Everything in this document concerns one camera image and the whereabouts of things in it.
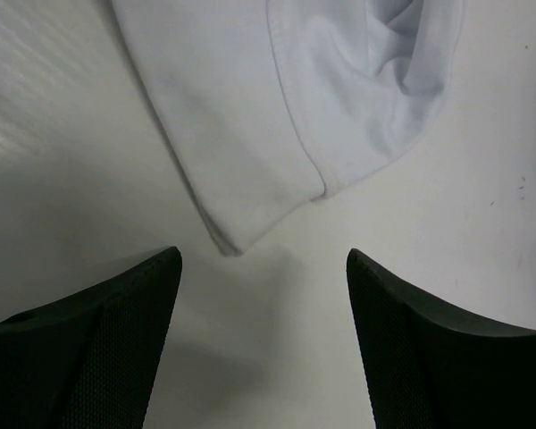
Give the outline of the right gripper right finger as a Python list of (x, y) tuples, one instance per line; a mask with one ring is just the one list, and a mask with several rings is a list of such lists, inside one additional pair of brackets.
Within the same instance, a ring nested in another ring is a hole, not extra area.
[(536, 331), (477, 315), (358, 249), (349, 301), (379, 428), (536, 428)]

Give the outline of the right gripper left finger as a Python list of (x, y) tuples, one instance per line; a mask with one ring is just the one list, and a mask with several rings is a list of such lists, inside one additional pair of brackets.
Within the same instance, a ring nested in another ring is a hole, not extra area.
[(141, 427), (180, 277), (167, 248), (0, 322), (0, 428)]

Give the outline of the light white skirt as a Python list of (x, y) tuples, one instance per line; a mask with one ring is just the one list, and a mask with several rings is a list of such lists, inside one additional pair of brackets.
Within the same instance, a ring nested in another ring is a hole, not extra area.
[(245, 253), (400, 158), (448, 93), (461, 1), (116, 1), (206, 229)]

